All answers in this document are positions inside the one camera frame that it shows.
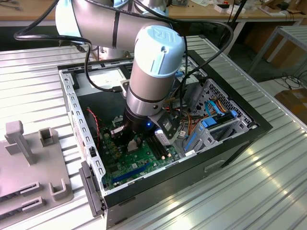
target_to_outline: table leg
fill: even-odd
[[[236,42],[236,39],[239,37],[239,34],[241,33],[244,25],[245,25],[245,21],[241,21],[236,25],[236,28],[234,30],[234,38],[232,39],[231,43],[229,44],[229,46],[224,50],[224,54],[228,54],[232,48],[232,46],[234,45],[234,43]]]
[[[248,70],[248,74],[250,75],[252,73],[252,71],[255,69],[255,67],[257,66],[257,64],[259,63],[259,61],[261,60],[262,56],[265,54],[265,52],[268,50],[268,48],[270,47],[270,45],[272,44],[272,42],[275,40],[276,36],[278,35],[278,30],[279,27],[276,27],[275,30],[273,31],[272,35],[269,37],[269,39],[265,42],[265,44],[263,45],[263,47],[261,48],[261,50],[259,51],[259,53],[256,55],[256,57],[254,58],[249,70]]]
[[[293,25],[300,25],[302,20],[296,21]],[[286,38],[283,38],[282,41],[278,44],[278,46],[274,49],[274,51],[271,53],[269,58],[267,59],[267,62],[271,62],[274,57],[278,54],[278,52],[281,50],[281,48],[284,46],[284,44],[287,42]]]

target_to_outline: motherboard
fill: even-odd
[[[159,145],[154,137],[141,140],[136,135],[127,150],[112,139],[109,133],[112,129],[114,126],[109,125],[100,130],[102,140],[98,151],[106,169],[102,183],[107,190],[180,159],[174,147]]]

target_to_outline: green circuit board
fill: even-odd
[[[105,129],[106,128],[114,129],[113,126],[105,127]],[[108,133],[102,133],[102,136],[103,141],[100,142],[102,146],[99,148],[99,155],[106,169],[103,184],[107,190],[179,160],[179,156],[174,147],[165,147],[169,155],[165,157],[165,159],[157,160],[146,140],[141,142],[137,150],[126,153],[122,150],[124,146],[115,145]],[[115,178],[129,172],[135,172],[136,170],[140,170],[141,172],[132,173],[128,178],[114,182]]]

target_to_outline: ribbed aluminum surface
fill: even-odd
[[[189,49],[208,59],[216,49],[198,36]],[[55,128],[74,191],[74,199],[10,229],[101,229],[93,218],[78,173],[76,148],[56,66],[83,62],[74,47],[0,53],[0,137],[7,121],[20,119],[25,133]],[[306,126],[283,111],[225,55],[211,66],[272,125],[273,130],[234,163],[113,229],[306,229]]]
[[[307,26],[281,26],[280,33],[285,38],[307,51]]]

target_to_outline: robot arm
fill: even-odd
[[[113,5],[109,0],[103,4]],[[164,14],[161,8],[154,9]],[[135,5],[131,11],[140,13],[141,9]],[[56,25],[61,35],[81,36],[97,46],[134,50],[123,126],[113,134],[121,132],[128,143],[134,133],[146,133],[155,123],[161,128],[160,141],[170,144],[177,127],[162,106],[182,62],[185,46],[179,34],[167,23],[122,14],[85,0],[60,0]]]

